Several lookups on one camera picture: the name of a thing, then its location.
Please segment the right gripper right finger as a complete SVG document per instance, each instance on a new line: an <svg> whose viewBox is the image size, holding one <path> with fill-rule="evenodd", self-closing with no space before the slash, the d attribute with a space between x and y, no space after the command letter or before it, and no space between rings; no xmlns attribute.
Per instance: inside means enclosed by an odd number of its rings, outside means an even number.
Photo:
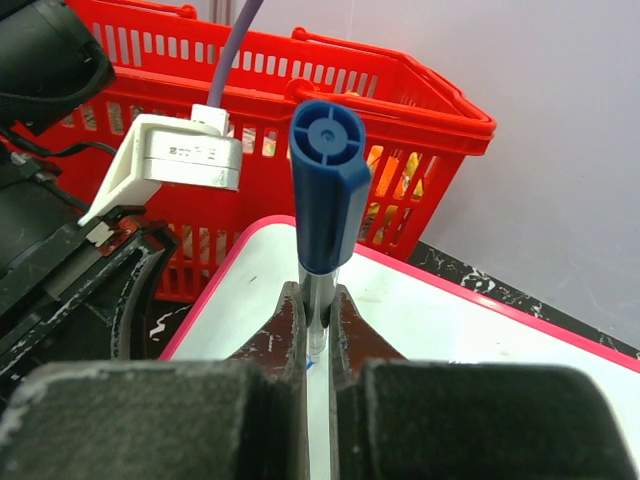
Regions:
<svg viewBox="0 0 640 480"><path fill-rule="evenodd" d="M565 366L410 361L345 287L330 310L335 479L635 479L595 382Z"/></svg>

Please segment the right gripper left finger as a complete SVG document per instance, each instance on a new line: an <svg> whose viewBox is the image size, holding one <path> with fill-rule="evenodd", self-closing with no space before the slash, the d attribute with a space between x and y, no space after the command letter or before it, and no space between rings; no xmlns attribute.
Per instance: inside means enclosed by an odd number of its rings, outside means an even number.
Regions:
<svg viewBox="0 0 640 480"><path fill-rule="evenodd" d="M5 479L306 479L298 284L230 357L54 362L1 418Z"/></svg>

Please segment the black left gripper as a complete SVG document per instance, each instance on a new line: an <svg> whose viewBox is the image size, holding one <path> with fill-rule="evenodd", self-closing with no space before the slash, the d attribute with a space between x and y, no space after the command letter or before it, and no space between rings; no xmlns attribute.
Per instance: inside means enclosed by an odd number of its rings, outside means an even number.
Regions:
<svg viewBox="0 0 640 480"><path fill-rule="evenodd" d="M142 207L77 223L74 208L1 213L1 382L50 362L141 360L178 239Z"/></svg>

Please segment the pink framed whiteboard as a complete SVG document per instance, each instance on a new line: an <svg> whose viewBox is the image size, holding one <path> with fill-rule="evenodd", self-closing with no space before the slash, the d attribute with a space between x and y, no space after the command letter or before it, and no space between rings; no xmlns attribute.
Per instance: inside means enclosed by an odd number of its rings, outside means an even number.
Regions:
<svg viewBox="0 0 640 480"><path fill-rule="evenodd" d="M298 277L294 219L250 225L163 351L166 360L222 360L273 314ZM340 269L364 320L404 357L460 364L567 366L609 403L632 459L639 456L639 363L595 341L490 300L366 247Z"/></svg>

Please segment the blue capped whiteboard marker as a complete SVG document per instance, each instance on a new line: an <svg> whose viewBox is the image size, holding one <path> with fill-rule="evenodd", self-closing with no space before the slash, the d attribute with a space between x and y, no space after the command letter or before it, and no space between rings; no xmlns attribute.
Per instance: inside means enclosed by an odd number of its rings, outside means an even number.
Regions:
<svg viewBox="0 0 640 480"><path fill-rule="evenodd" d="M339 269L352 257L372 182L360 116L337 103L301 103L290 125L299 284L307 356L327 345Z"/></svg>

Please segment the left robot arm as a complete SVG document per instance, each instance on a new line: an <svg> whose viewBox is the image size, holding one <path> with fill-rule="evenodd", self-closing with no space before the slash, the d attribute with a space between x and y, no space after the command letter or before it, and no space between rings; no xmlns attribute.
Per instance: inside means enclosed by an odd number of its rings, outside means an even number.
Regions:
<svg viewBox="0 0 640 480"><path fill-rule="evenodd" d="M114 68L64 1L1 5L1 394L53 361L140 360L148 313L178 242L141 206L86 226L88 205L59 187L59 158L34 142L105 90Z"/></svg>

